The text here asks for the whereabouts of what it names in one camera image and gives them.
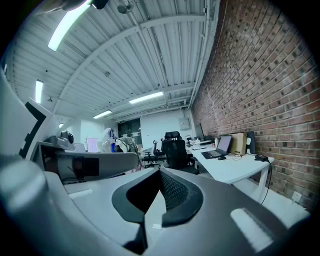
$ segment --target linear light fixture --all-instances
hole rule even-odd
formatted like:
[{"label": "linear light fixture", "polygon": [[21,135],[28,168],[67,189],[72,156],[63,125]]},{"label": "linear light fixture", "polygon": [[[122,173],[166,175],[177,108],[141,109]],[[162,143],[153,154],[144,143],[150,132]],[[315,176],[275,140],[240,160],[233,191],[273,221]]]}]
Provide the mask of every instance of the linear light fixture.
[{"label": "linear light fixture", "polygon": [[136,98],[136,99],[130,100],[129,102],[131,104],[134,104],[134,103],[137,103],[137,102],[142,102],[142,101],[149,100],[149,99],[152,99],[152,98],[155,98],[155,97],[159,97],[159,96],[162,96],[162,95],[164,95],[164,93],[162,91],[160,91],[160,92],[157,92],[157,93],[153,93],[153,94],[150,94],[150,95],[147,95],[147,96],[143,96],[143,97],[140,97],[140,98]]},{"label": "linear light fixture", "polygon": [[44,85],[44,82],[37,80],[35,82],[35,102],[41,103],[41,94],[42,94],[42,86]]},{"label": "linear light fixture", "polygon": [[48,47],[54,51],[56,51],[72,26],[72,24],[83,14],[89,7],[92,0],[85,1],[82,5],[80,5],[78,8],[68,11],[62,20],[60,21],[59,25],[56,27],[55,31],[53,32],[53,35],[49,41]]},{"label": "linear light fixture", "polygon": [[111,110],[107,110],[107,111],[105,111],[105,112],[103,112],[101,114],[98,114],[98,115],[94,116],[93,118],[94,119],[98,119],[98,118],[104,117],[105,115],[108,115],[110,113],[112,113],[112,111]]}]

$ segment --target brick wall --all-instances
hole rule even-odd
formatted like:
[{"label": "brick wall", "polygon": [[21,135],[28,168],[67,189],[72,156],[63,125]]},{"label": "brick wall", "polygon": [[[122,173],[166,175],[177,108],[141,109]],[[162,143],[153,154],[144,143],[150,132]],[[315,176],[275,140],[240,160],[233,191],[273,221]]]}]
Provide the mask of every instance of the brick wall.
[{"label": "brick wall", "polygon": [[320,190],[319,85],[312,53],[277,7],[221,0],[193,118],[205,135],[254,131],[258,152],[275,158],[271,189],[301,193],[311,211]]}]

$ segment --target cardboard box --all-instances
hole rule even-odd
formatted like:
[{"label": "cardboard box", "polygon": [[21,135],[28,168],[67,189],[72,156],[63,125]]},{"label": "cardboard box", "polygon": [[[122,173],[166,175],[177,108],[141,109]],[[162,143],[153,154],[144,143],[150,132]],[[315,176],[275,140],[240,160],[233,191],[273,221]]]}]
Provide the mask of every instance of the cardboard box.
[{"label": "cardboard box", "polygon": [[234,133],[230,146],[230,153],[244,156],[246,154],[247,134],[245,132]]}]

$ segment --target laptop keyboard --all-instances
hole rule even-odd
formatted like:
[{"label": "laptop keyboard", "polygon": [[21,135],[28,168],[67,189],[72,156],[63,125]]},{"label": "laptop keyboard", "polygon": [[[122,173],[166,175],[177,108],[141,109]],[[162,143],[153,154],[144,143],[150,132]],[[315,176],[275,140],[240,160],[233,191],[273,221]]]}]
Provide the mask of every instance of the laptop keyboard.
[{"label": "laptop keyboard", "polygon": [[219,156],[221,156],[221,154],[220,153],[218,153],[217,151],[215,151],[215,150],[211,150],[211,151],[207,151],[211,156],[213,156],[213,157],[219,157]]}]

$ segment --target electrical box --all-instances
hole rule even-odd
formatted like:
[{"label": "electrical box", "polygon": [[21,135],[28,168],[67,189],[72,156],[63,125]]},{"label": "electrical box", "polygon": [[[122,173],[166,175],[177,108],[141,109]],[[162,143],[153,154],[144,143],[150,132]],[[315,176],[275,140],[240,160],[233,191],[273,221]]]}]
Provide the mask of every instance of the electrical box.
[{"label": "electrical box", "polygon": [[180,130],[190,129],[189,118],[179,118]]}]

